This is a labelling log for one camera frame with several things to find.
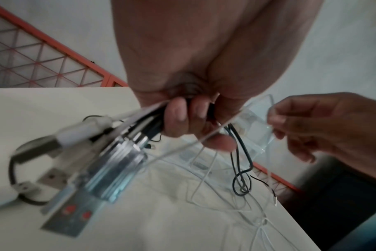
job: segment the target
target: skin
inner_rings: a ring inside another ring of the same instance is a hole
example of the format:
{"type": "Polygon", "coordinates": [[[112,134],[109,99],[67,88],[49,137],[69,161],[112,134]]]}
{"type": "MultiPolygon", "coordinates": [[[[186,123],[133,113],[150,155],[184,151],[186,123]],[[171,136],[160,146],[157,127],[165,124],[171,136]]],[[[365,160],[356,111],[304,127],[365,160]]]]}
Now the skin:
{"type": "MultiPolygon", "coordinates": [[[[322,0],[113,0],[128,84],[142,106],[171,99],[164,134],[199,139],[288,68],[322,0]],[[193,97],[189,107],[183,97],[193,97]]],[[[232,151],[215,135],[204,143],[232,151]]]]}
{"type": "Polygon", "coordinates": [[[288,97],[274,105],[268,123],[305,162],[316,151],[376,178],[376,100],[353,93],[288,97]]]}

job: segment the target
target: table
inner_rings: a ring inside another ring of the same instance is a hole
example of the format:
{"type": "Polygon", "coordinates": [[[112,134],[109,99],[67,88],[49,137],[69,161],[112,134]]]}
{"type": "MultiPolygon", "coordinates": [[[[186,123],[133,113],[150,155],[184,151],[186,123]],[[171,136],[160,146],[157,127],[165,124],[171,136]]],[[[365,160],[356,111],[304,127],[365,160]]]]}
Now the table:
{"type": "MultiPolygon", "coordinates": [[[[8,185],[9,156],[24,142],[87,115],[115,115],[138,107],[129,88],[0,89],[0,186],[8,185]]],[[[18,166],[17,179],[34,182],[50,164],[51,159],[43,156],[18,166]]],[[[252,234],[239,234],[239,224],[237,230],[230,228],[236,222],[233,214],[185,202],[184,178],[170,178],[162,168],[152,168],[150,174],[150,179],[144,173],[133,180],[119,200],[96,214],[77,239],[39,230],[46,217],[38,207],[16,201],[0,208],[0,251],[238,250],[240,243],[242,250],[247,249],[252,234]]],[[[260,183],[253,186],[253,196],[264,204],[269,192],[260,183]]],[[[44,189],[35,198],[48,199],[55,192],[44,189]]],[[[214,194],[204,189],[202,196],[214,194]]],[[[266,213],[300,251],[319,250],[281,205],[270,206],[266,213]]],[[[276,250],[293,250],[275,230],[269,228],[267,233],[276,250]]],[[[256,243],[254,250],[262,250],[261,242],[256,243]]]]}

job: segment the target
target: white table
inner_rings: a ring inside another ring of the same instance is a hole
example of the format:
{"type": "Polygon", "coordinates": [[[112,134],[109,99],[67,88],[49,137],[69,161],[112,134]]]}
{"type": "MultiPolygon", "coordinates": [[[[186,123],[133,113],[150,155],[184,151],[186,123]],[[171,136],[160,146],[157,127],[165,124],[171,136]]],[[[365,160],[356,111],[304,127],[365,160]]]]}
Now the white table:
{"type": "MultiPolygon", "coordinates": [[[[0,186],[8,185],[10,153],[24,142],[79,122],[87,115],[115,115],[136,108],[138,102],[129,88],[0,89],[0,186]]],[[[35,181],[50,164],[45,156],[18,166],[17,179],[35,181]]],[[[0,251],[238,250],[240,239],[243,246],[248,246],[249,233],[226,233],[234,216],[185,202],[184,179],[164,174],[161,168],[153,168],[151,179],[145,174],[137,177],[114,205],[106,205],[93,217],[77,239],[39,230],[46,217],[38,207],[17,201],[0,208],[0,251]]],[[[36,198],[47,199],[54,193],[45,189],[36,198]]],[[[252,194],[264,204],[268,191],[254,182],[252,194]]],[[[255,205],[253,211],[259,213],[255,205]]],[[[281,205],[270,206],[266,213],[300,251],[319,250],[281,205]]],[[[277,251],[292,250],[276,231],[267,232],[277,251]]]]}

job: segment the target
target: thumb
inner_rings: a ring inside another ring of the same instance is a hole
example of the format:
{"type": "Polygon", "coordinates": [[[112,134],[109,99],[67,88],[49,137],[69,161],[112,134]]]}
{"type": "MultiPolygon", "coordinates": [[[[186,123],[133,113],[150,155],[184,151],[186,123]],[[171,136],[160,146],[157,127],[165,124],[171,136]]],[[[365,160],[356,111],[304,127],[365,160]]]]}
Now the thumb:
{"type": "Polygon", "coordinates": [[[268,124],[286,134],[296,136],[317,136],[335,140],[346,134],[346,128],[338,118],[272,115],[268,118],[268,124]]]}
{"type": "Polygon", "coordinates": [[[222,95],[218,96],[214,103],[214,117],[219,123],[223,124],[235,116],[247,100],[249,99],[232,99],[222,95]]]}

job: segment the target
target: hand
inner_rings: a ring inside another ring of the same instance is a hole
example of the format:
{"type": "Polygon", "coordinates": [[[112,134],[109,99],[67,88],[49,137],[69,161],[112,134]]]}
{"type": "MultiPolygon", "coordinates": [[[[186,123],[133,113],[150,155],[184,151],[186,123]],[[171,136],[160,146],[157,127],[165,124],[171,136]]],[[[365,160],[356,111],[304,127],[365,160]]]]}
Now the hand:
{"type": "Polygon", "coordinates": [[[315,151],[376,178],[376,101],[353,93],[288,97],[274,105],[268,123],[305,162],[315,151]]]}
{"type": "MultiPolygon", "coordinates": [[[[295,57],[322,0],[113,0],[129,86],[142,106],[172,99],[164,133],[201,138],[273,84],[295,57]],[[181,96],[194,96],[189,107],[181,96]]],[[[232,151],[232,138],[206,146],[232,151]]]]}

